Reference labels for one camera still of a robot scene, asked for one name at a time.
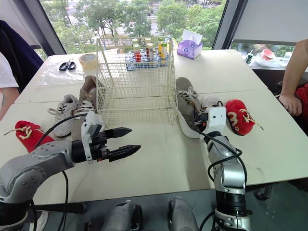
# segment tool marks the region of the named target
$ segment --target tape roll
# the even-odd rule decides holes
[[[93,70],[97,67],[96,54],[88,53],[79,57],[83,71]]]

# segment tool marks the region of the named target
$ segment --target tissue box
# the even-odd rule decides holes
[[[195,59],[202,51],[203,43],[197,45],[194,41],[184,40],[179,43],[178,54],[189,59]]]

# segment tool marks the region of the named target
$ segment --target scissors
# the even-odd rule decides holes
[[[66,71],[66,70],[72,71],[76,69],[76,64],[73,62],[73,60],[68,60],[67,62],[62,63],[59,66],[59,71]]]

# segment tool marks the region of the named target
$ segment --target pink cup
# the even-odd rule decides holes
[[[261,58],[265,59],[265,60],[272,60],[274,58],[276,58],[274,52],[272,52],[269,49],[264,49],[261,53]]]

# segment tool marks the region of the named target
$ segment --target plastic bag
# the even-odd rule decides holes
[[[41,79],[36,85],[57,85],[84,81],[87,75],[96,75],[96,69],[83,71],[78,60],[81,54],[53,55],[47,61],[47,68],[43,71]],[[76,70],[59,71],[59,66],[70,60],[76,64]]]

